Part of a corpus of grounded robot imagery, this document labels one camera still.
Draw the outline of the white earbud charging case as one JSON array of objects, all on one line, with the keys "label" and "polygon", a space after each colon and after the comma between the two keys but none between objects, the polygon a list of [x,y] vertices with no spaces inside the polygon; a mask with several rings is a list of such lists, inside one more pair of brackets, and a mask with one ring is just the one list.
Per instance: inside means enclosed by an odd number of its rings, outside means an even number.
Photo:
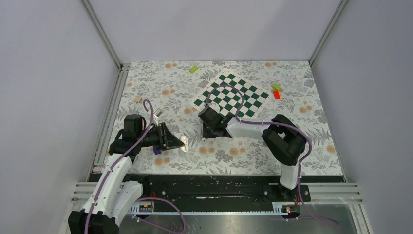
[{"label": "white earbud charging case", "polygon": [[187,152],[188,151],[188,138],[185,135],[180,136],[180,141],[183,142],[183,146],[180,147],[181,151]]}]

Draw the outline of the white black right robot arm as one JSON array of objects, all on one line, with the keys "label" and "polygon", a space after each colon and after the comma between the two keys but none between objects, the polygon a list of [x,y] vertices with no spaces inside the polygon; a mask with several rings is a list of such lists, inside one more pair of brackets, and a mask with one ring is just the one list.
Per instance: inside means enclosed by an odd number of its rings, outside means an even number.
[{"label": "white black right robot arm", "polygon": [[243,119],[231,113],[222,116],[209,106],[198,117],[203,123],[204,138],[244,137],[263,140],[281,164],[281,198],[291,201],[299,194],[299,159],[310,140],[287,117],[277,114],[272,120]]}]

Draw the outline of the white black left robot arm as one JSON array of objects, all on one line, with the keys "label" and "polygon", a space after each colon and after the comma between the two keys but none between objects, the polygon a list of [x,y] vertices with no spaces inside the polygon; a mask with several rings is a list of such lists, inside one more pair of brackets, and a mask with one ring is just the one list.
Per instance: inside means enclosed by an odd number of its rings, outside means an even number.
[{"label": "white black left robot arm", "polygon": [[68,225],[72,234],[117,234],[120,223],[139,200],[146,200],[151,194],[150,185],[129,181],[121,185],[142,148],[153,147],[162,152],[185,148],[186,137],[176,137],[165,123],[149,122],[138,114],[127,115],[124,127],[109,147],[109,158],[103,175],[94,191],[80,211],[72,211]]}]

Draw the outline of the purple block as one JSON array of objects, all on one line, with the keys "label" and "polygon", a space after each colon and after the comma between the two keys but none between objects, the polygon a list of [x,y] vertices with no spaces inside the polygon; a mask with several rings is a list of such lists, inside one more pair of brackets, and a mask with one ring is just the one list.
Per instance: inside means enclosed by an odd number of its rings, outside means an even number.
[{"label": "purple block", "polygon": [[155,146],[153,147],[153,152],[155,155],[160,155],[162,153],[162,151],[158,150]]}]

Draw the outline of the green white chessboard mat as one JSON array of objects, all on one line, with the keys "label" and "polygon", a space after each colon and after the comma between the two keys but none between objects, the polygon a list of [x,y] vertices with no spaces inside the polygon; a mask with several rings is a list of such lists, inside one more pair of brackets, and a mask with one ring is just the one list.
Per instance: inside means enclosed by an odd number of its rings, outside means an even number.
[{"label": "green white chessboard mat", "polygon": [[258,116],[271,94],[230,70],[219,72],[193,98],[191,104],[202,111],[209,106],[219,114],[232,113],[243,119]]}]

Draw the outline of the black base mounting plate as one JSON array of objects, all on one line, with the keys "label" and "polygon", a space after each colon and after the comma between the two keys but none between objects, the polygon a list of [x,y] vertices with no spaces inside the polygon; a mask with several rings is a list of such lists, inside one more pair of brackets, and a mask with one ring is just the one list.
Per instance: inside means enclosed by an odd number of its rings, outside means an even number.
[{"label": "black base mounting plate", "polygon": [[298,190],[278,184],[278,175],[138,175],[124,181],[143,185],[143,197],[154,195],[182,212],[270,211],[272,202],[295,203]]}]

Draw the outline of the floral patterned table mat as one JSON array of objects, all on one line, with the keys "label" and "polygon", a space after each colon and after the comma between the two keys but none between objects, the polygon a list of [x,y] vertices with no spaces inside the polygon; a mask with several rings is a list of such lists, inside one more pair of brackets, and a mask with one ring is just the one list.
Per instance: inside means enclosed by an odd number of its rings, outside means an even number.
[{"label": "floral patterned table mat", "polygon": [[[191,74],[189,69],[197,66]],[[262,141],[249,138],[202,138],[202,123],[192,106],[194,96],[221,71],[231,70],[264,88],[267,99],[258,119],[283,114],[309,136],[313,149],[302,164],[302,174],[342,175],[328,120],[307,61],[134,61],[126,78],[112,136],[123,128],[126,115],[148,117],[136,96],[161,109],[160,122],[177,136],[188,138],[189,150],[168,150],[155,155],[143,148],[131,174],[276,175],[280,164]],[[281,99],[273,95],[281,87]]]}]

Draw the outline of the lime green block far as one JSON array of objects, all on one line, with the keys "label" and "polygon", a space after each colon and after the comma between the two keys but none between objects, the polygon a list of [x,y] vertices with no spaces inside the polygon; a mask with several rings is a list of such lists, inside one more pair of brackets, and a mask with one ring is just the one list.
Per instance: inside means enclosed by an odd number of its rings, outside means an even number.
[{"label": "lime green block far", "polygon": [[198,67],[197,67],[197,66],[193,66],[193,67],[191,67],[191,68],[189,69],[189,72],[190,72],[191,74],[193,74],[193,73],[195,73],[197,70],[198,70]]}]

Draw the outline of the lime green block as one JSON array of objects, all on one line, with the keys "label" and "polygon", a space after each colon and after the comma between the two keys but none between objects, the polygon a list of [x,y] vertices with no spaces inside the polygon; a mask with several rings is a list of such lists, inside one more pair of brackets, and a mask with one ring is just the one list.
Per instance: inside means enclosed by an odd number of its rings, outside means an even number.
[{"label": "lime green block", "polygon": [[193,67],[191,67],[191,68],[189,69],[189,72],[190,72],[191,74],[193,74],[193,73],[195,73],[197,70],[198,70],[198,67],[197,67],[197,66],[193,66]]},{"label": "lime green block", "polygon": [[281,90],[281,87],[280,87],[278,84],[276,84],[276,83],[273,83],[273,84],[271,85],[271,87],[272,87],[274,90],[277,90],[277,91],[280,91],[280,90]]}]

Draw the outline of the red block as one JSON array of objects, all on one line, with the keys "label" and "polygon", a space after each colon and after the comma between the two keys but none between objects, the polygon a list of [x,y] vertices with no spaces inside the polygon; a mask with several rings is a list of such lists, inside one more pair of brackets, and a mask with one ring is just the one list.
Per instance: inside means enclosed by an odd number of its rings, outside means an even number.
[{"label": "red block", "polygon": [[281,95],[280,95],[280,93],[279,93],[278,90],[274,90],[274,91],[273,91],[273,95],[274,95],[274,98],[275,98],[276,100],[281,99]]}]

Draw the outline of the lime green block right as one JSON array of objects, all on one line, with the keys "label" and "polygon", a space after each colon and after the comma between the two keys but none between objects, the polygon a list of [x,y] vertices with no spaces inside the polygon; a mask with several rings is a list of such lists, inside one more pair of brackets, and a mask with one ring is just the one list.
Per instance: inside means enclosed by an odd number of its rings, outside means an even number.
[{"label": "lime green block right", "polygon": [[276,83],[273,83],[273,84],[271,85],[271,87],[272,87],[274,90],[277,90],[277,91],[280,91],[280,90],[281,90],[281,87],[280,87],[278,84],[276,84]]}]

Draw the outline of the left aluminium frame post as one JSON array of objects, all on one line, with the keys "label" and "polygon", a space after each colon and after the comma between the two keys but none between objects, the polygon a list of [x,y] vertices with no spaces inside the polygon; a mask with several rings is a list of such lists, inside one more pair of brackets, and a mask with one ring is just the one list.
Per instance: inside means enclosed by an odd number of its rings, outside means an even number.
[{"label": "left aluminium frame post", "polygon": [[89,17],[92,25],[94,26],[98,36],[100,37],[104,47],[106,48],[107,52],[109,53],[110,58],[114,62],[116,68],[118,70],[122,69],[123,63],[121,62],[119,56],[117,55],[112,43],[110,42],[109,37],[107,36],[93,6],[89,0],[80,0],[83,7],[85,8],[86,14]]}]

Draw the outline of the aluminium frame post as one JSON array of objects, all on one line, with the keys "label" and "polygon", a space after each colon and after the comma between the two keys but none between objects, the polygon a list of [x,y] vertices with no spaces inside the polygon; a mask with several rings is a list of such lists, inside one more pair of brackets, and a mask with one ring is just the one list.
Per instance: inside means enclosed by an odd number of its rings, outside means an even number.
[{"label": "aluminium frame post", "polygon": [[325,28],[320,40],[318,41],[310,59],[309,59],[309,65],[310,67],[313,67],[315,64],[320,52],[322,51],[325,43],[327,42],[330,34],[332,33],[334,26],[336,25],[338,19],[340,18],[342,12],[344,11],[346,5],[348,3],[348,0],[340,0],[337,8],[335,9],[329,23],[327,24],[327,27]]},{"label": "aluminium frame post", "polygon": [[85,8],[86,14],[89,17],[92,25],[94,26],[98,36],[100,37],[104,47],[106,48],[107,52],[109,53],[110,58],[114,62],[116,68],[118,70],[122,69],[123,63],[121,62],[119,56],[117,55],[112,43],[110,42],[109,37],[107,36],[93,6],[89,0],[80,0],[83,7]]}]

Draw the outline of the right aluminium frame post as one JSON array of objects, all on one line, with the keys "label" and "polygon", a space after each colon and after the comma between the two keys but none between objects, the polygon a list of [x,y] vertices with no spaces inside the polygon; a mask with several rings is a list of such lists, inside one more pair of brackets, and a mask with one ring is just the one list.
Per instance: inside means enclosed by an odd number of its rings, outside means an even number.
[{"label": "right aluminium frame post", "polygon": [[346,5],[348,3],[348,0],[340,0],[337,8],[335,9],[329,23],[327,24],[327,27],[325,28],[320,40],[318,41],[310,59],[309,59],[309,65],[310,67],[313,67],[315,64],[320,52],[322,51],[325,43],[327,42],[330,34],[332,33],[334,26],[336,25],[338,19],[340,18],[342,12],[344,11]]}]

